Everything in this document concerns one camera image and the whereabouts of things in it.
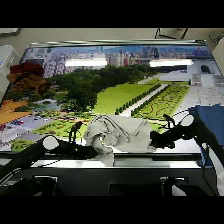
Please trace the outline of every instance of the green lawn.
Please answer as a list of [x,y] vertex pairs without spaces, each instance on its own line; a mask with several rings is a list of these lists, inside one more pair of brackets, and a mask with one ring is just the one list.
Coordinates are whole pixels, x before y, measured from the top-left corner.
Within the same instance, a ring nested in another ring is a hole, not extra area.
[[[72,126],[75,124],[75,122],[71,121],[53,121],[50,124],[47,124],[45,126],[42,126],[38,129],[33,130],[33,133],[35,134],[51,134],[55,135],[56,137],[63,137],[68,138],[69,137],[69,131],[71,130]],[[87,126],[82,125],[80,128],[81,136],[83,136],[83,133],[86,131]],[[77,140],[81,139],[80,134],[77,134]]]
[[114,114],[116,108],[132,100],[136,96],[151,89],[154,85],[121,84],[109,87],[97,95],[95,114]]
[[187,86],[169,86],[164,92],[145,106],[139,114],[152,120],[165,120],[163,114],[172,116],[188,92]]
[[160,81],[159,78],[154,78],[146,83],[146,85],[155,85],[155,84],[173,84],[174,85],[189,85],[188,82],[169,82],[169,81]]
[[31,140],[25,140],[21,138],[17,138],[11,141],[12,144],[12,151],[13,152],[20,152],[26,149],[28,146],[34,144],[35,142]]

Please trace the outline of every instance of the white round light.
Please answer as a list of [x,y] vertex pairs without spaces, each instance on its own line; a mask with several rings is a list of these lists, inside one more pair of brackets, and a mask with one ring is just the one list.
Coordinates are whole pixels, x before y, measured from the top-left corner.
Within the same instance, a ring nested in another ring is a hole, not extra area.
[[192,115],[188,115],[181,121],[181,126],[187,127],[190,126],[194,121],[194,117]]
[[47,136],[44,140],[43,140],[43,146],[47,149],[47,150],[52,150],[55,149],[56,147],[59,146],[58,140],[53,137],[53,136]]

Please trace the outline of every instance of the grass field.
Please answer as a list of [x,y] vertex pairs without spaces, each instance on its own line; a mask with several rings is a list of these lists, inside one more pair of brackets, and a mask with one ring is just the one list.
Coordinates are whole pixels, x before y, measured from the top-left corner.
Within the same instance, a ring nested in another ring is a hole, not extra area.
[[165,120],[163,114],[173,115],[188,92],[187,86],[169,86],[164,92],[145,106],[139,114],[152,120]]
[[146,85],[155,85],[155,84],[174,84],[175,85],[189,85],[188,82],[169,82],[169,81],[160,81],[159,78],[154,78],[150,81],[148,81],[147,83],[145,83]]
[[[51,134],[62,138],[69,137],[69,131],[71,130],[72,126],[75,122],[72,121],[53,121],[50,124],[42,126],[38,129],[33,130],[35,134]],[[77,134],[77,140],[81,139],[83,133],[86,131],[87,126],[82,125],[81,129],[79,130],[80,134]]]
[[94,108],[95,114],[113,114],[116,108],[132,100],[141,93],[149,90],[154,85],[121,84],[116,87],[109,87],[105,92],[97,95],[97,105]]
[[13,152],[20,152],[26,149],[28,146],[34,144],[35,142],[31,140],[25,140],[21,138],[17,138],[11,141],[12,144],[12,151]]

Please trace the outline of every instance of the gray cloth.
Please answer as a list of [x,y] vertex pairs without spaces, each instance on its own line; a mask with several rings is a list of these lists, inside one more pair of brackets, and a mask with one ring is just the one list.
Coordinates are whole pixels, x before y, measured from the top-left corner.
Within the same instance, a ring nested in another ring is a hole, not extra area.
[[151,143],[152,128],[147,120],[118,115],[98,115],[84,133],[86,145],[100,154],[113,153],[113,147],[130,153],[154,152]]

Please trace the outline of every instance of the crumpled towel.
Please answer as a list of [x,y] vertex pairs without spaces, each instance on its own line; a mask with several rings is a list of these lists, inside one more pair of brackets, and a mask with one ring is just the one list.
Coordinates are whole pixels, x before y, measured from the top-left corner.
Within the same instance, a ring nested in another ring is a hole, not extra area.
[[84,133],[86,145],[98,153],[112,153],[113,147],[123,152],[155,152],[150,146],[152,128],[147,120],[118,115],[98,115]]

